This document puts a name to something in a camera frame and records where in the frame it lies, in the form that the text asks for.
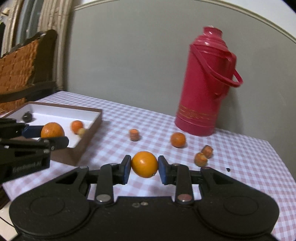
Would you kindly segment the orange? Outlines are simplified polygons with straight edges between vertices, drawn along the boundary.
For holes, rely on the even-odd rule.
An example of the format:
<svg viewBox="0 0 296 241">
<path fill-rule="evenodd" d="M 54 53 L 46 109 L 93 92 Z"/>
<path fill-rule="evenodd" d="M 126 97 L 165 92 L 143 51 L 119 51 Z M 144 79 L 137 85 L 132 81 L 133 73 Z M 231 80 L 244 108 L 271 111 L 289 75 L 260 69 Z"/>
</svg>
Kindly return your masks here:
<svg viewBox="0 0 296 241">
<path fill-rule="evenodd" d="M 55 122 L 47 123 L 41 130 L 41 138 L 56 138 L 64 135 L 62 126 Z"/>
</svg>

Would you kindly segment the small orange fruit front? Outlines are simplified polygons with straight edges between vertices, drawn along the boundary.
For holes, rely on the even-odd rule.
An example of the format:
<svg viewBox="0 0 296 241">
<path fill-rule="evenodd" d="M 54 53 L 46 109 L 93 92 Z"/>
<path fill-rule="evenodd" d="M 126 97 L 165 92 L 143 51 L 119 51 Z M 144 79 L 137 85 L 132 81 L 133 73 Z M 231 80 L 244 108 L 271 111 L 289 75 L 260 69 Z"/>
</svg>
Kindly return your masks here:
<svg viewBox="0 0 296 241">
<path fill-rule="evenodd" d="M 197 165 L 198 167 L 204 167 L 207 165 L 207 162 L 208 162 L 208 159 L 207 157 L 199 152 L 195 155 L 195 158 L 194 158 L 194 163 L 195 165 Z"/>
</svg>

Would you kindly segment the large orange tangerine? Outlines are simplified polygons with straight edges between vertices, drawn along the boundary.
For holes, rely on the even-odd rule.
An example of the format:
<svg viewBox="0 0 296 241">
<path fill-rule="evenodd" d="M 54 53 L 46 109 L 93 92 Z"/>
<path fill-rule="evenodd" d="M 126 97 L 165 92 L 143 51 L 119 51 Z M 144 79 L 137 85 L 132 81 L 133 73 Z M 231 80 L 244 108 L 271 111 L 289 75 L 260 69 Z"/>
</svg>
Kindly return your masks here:
<svg viewBox="0 0 296 241">
<path fill-rule="evenodd" d="M 151 178 L 158 171 L 158 161 L 156 157 L 147 151 L 136 153 L 131 161 L 134 173 L 142 178 Z"/>
</svg>

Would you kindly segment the small reddish-orange fruit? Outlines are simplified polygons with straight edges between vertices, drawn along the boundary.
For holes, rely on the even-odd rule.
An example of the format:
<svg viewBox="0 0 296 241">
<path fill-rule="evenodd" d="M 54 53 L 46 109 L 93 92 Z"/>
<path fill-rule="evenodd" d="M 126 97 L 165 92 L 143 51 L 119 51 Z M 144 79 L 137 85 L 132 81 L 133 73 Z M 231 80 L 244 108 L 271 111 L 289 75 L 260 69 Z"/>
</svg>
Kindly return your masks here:
<svg viewBox="0 0 296 241">
<path fill-rule="evenodd" d="M 213 156 L 213 148 L 209 145 L 205 145 L 201 150 L 201 153 L 207 158 L 210 159 Z"/>
</svg>

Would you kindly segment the reddish hawthorn fruit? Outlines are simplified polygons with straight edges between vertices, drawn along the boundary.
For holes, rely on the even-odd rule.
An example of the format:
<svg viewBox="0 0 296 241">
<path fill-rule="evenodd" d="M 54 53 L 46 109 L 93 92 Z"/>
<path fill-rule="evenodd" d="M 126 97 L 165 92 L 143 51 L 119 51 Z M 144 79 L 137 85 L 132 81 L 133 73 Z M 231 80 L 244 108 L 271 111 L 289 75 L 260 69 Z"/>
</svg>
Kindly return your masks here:
<svg viewBox="0 0 296 241">
<path fill-rule="evenodd" d="M 137 142 L 140 140 L 139 131 L 135 128 L 129 130 L 129 138 L 133 142 Z"/>
</svg>

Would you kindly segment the small orange tangerine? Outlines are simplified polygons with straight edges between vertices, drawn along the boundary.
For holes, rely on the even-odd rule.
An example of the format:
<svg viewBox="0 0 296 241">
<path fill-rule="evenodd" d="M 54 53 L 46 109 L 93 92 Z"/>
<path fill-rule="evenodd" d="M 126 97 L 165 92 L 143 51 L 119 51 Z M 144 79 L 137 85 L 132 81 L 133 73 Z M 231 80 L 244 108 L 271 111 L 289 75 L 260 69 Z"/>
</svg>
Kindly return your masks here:
<svg viewBox="0 0 296 241">
<path fill-rule="evenodd" d="M 84 128 L 84 123 L 82 123 L 82 121 L 80 120 L 74 120 L 71 124 L 70 124 L 70 129 L 71 131 L 77 135 L 77 131 L 80 128 Z"/>
</svg>

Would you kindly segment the small tan walnut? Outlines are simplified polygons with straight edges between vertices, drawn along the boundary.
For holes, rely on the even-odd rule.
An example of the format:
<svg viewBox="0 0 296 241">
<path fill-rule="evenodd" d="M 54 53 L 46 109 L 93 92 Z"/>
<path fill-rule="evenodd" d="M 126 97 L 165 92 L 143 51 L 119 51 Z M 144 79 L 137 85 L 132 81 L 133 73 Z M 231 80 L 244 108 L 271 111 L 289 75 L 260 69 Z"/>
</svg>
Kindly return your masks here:
<svg viewBox="0 0 296 241">
<path fill-rule="evenodd" d="M 77 135 L 79 137 L 83 137 L 83 135 L 86 133 L 86 128 L 80 128 L 78 131 L 77 131 Z"/>
</svg>

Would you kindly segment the brown shallow cardboard box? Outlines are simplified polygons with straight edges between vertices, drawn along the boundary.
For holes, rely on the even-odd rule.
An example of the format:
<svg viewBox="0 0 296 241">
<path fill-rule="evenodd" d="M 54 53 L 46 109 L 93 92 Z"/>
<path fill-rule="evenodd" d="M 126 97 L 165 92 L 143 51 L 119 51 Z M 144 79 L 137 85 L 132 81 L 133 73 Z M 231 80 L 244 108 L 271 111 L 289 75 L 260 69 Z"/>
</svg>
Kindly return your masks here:
<svg viewBox="0 0 296 241">
<path fill-rule="evenodd" d="M 69 139 L 69 145 L 65 149 L 53 151 L 51 160 L 71 166 L 78 164 L 102 123 L 101 109 L 32 101 L 4 117 L 14 118 L 21 123 L 26 112 L 33 115 L 29 123 L 31 125 L 57 123 L 63 128 L 65 136 Z"/>
</svg>

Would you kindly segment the pink checkered tablecloth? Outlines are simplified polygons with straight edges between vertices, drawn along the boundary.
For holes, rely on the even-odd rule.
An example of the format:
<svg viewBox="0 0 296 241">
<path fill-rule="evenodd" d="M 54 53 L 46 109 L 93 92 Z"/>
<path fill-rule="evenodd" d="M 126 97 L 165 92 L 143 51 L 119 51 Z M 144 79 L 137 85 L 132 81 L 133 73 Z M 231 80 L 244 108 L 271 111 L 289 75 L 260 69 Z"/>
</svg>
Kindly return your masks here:
<svg viewBox="0 0 296 241">
<path fill-rule="evenodd" d="M 208 165 L 273 197 L 280 208 L 273 234 L 279 240 L 295 240 L 295 180 L 268 141 L 217 130 L 209 137 L 186 134 L 187 144 L 179 149 L 170 143 L 178 131 L 173 116 L 64 91 L 43 102 L 102 109 L 102 124 L 79 162 L 92 170 L 140 151 L 163 155 L 169 163 L 194 170 L 194 156 L 205 145 L 211 146 L 213 157 Z M 130 140 L 133 128 L 140 134 L 137 142 Z"/>
</svg>

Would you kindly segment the dark wood wicker chair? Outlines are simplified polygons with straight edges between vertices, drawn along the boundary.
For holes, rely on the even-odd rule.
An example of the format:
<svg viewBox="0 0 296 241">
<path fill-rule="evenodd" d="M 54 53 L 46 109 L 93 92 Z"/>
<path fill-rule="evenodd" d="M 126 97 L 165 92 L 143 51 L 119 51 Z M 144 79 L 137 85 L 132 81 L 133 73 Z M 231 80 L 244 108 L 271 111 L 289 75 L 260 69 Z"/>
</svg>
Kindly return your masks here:
<svg viewBox="0 0 296 241">
<path fill-rule="evenodd" d="M 57 32 L 38 32 L 1 57 L 1 114 L 25 102 L 52 92 L 53 64 Z"/>
</svg>

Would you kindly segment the dark glass window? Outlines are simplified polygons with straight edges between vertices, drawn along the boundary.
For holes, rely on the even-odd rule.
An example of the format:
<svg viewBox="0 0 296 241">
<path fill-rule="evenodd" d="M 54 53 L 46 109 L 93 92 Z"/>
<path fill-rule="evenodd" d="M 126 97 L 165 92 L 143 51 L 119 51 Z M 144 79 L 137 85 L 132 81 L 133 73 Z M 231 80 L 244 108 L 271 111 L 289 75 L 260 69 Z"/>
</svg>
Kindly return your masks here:
<svg viewBox="0 0 296 241">
<path fill-rule="evenodd" d="M 16 29 L 16 44 L 23 43 L 37 33 L 43 3 L 44 0 L 23 1 Z"/>
</svg>

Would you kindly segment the red thermos flask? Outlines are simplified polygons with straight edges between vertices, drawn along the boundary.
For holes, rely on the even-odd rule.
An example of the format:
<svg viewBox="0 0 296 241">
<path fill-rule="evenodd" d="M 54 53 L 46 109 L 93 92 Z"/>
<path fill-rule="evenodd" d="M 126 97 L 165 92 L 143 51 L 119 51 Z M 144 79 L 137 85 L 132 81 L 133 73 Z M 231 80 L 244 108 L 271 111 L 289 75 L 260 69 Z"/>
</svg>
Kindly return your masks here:
<svg viewBox="0 0 296 241">
<path fill-rule="evenodd" d="M 236 71 L 237 57 L 222 39 L 222 31 L 213 26 L 189 46 L 187 67 L 175 124 L 195 136 L 215 132 L 222 100 L 231 87 L 238 88 L 243 79 Z"/>
</svg>

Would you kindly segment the beige striped curtain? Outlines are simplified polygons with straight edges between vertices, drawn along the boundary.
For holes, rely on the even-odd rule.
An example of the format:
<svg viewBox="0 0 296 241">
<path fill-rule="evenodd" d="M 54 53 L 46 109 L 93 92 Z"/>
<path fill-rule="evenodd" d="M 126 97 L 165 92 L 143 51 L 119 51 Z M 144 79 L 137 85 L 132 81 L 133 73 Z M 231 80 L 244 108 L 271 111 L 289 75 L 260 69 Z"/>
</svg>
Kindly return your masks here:
<svg viewBox="0 0 296 241">
<path fill-rule="evenodd" d="M 34 32 L 17 42 L 17 31 L 25 18 L 31 16 L 35 4 L 41 3 L 41 12 Z M 72 1 L 13 1 L 9 6 L 4 37 L 1 43 L 1 56 L 10 54 L 25 46 L 37 44 L 32 51 L 34 71 L 28 84 L 45 89 L 48 82 L 51 87 L 62 90 L 63 58 L 66 41 L 66 28 Z"/>
</svg>

